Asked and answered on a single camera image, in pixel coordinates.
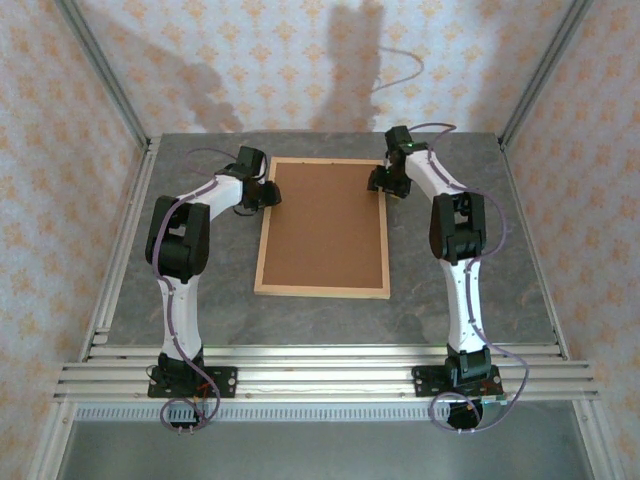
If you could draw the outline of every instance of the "corkboard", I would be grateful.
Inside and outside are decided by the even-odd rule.
[[[282,203],[265,209],[255,293],[390,296],[383,193],[367,190],[376,160],[271,159]]]

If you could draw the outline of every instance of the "patterned wallpaper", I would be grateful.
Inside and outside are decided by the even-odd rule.
[[[429,120],[496,132],[571,1],[79,4],[147,134],[160,135]]]
[[[136,152],[49,0],[0,1],[0,478],[26,476],[75,361]]]
[[[594,2],[510,149],[571,354],[640,478],[640,4]]]

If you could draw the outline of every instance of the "wooden frame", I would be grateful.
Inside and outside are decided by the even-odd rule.
[[[274,180],[278,164],[280,163],[310,163],[310,164],[348,164],[348,165],[382,165],[379,160],[356,160],[345,158],[290,158],[273,157],[269,167],[269,180]],[[258,251],[258,265],[254,292],[262,295],[302,296],[302,297],[337,297],[337,298],[378,298],[389,299],[391,286],[389,277],[389,238],[387,233],[387,208],[385,194],[378,193],[378,211],[380,213],[380,250],[382,265],[382,288],[352,288],[352,287],[311,287],[297,285],[265,285],[263,283],[267,243],[269,239],[269,225],[271,207],[264,211],[262,232],[260,235],[260,249]]]

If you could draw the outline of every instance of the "vent grille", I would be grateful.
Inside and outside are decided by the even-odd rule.
[[[157,421],[161,405],[140,404],[80,404],[76,409],[76,421]],[[210,413],[212,404],[207,404]],[[436,420],[449,416],[449,404],[441,402],[435,409]],[[194,412],[187,405],[169,407],[167,420],[193,420]],[[217,421],[229,422],[398,422],[429,420],[427,405],[350,405],[350,404],[267,404],[222,405]]]

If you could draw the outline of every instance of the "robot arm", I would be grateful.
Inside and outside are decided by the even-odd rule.
[[[224,210],[236,205],[257,211],[280,203],[280,191],[273,182],[265,182],[266,156],[260,150],[240,147],[235,163],[216,173],[208,183],[180,197],[162,196],[156,201],[145,256],[152,263],[153,249],[160,226],[169,209],[180,199],[199,194],[193,201],[180,205],[169,220],[168,229],[160,239],[158,270],[171,285],[158,281],[164,311],[164,343],[154,367],[152,385],[164,387],[158,396],[194,395],[201,379],[186,365],[178,352],[169,328],[173,326],[180,349],[198,367],[204,368],[202,340],[198,332],[197,288],[200,274],[209,257],[209,223]],[[173,295],[171,312],[168,297]]]
[[[386,165],[377,167],[369,179],[369,190],[382,188],[400,198],[418,184],[433,204],[429,243],[444,271],[449,300],[448,358],[445,362],[451,388],[469,385],[489,377],[491,357],[485,342],[471,324],[471,303],[475,325],[482,330],[478,277],[486,244],[484,199],[465,192],[431,153],[426,143],[414,142],[407,127],[394,127],[385,134]]]

